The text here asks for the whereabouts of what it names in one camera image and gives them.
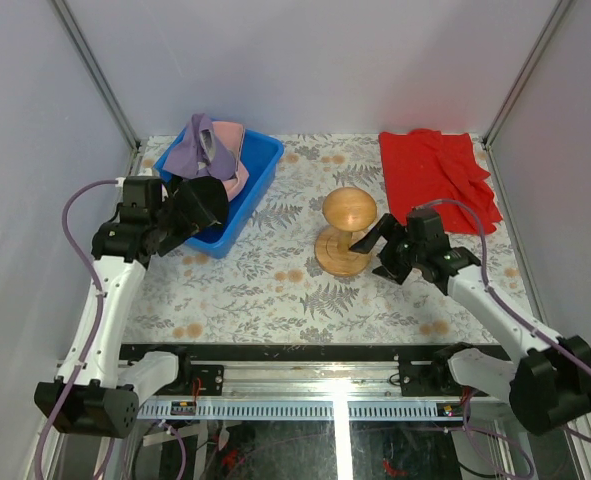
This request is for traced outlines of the wooden hat stand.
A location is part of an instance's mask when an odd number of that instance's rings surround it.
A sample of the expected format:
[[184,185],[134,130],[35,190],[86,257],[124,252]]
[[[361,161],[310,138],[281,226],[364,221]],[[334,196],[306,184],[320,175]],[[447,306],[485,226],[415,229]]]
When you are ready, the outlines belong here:
[[350,247],[366,236],[377,217],[372,196],[356,187],[342,187],[329,193],[322,205],[328,226],[315,242],[315,257],[320,267],[336,277],[353,277],[371,261],[370,253],[355,253]]

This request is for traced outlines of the red cloth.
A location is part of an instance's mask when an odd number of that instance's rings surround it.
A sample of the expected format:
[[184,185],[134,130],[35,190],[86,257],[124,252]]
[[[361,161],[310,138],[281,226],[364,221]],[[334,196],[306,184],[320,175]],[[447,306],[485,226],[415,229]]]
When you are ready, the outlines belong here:
[[412,209],[430,201],[461,202],[479,217],[487,234],[502,221],[495,195],[479,166],[469,134],[416,129],[378,136],[390,213],[403,221]]

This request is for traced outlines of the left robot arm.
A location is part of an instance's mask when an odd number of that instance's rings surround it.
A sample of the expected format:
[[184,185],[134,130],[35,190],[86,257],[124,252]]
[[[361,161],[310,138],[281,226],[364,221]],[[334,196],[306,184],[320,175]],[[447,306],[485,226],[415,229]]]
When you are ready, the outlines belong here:
[[189,238],[225,222],[229,201],[213,177],[128,176],[107,180],[121,191],[111,219],[85,254],[74,250],[90,273],[84,309],[73,343],[34,402],[47,430],[123,439],[139,408],[159,390],[187,392],[194,371],[184,353],[154,348],[130,367],[119,366],[126,321],[153,257],[163,257]]

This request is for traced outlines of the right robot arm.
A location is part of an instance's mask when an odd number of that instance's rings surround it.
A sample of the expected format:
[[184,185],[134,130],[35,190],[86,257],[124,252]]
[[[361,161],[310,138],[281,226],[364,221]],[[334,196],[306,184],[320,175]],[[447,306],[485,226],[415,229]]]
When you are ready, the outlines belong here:
[[451,245],[439,213],[411,211],[404,223],[384,215],[351,246],[360,254],[377,241],[374,274],[403,284],[412,270],[469,311],[507,354],[500,360],[465,343],[440,353],[433,387],[453,394],[469,387],[510,406],[530,433],[542,435],[591,413],[591,348],[579,336],[564,338],[514,304],[488,276],[485,256]]

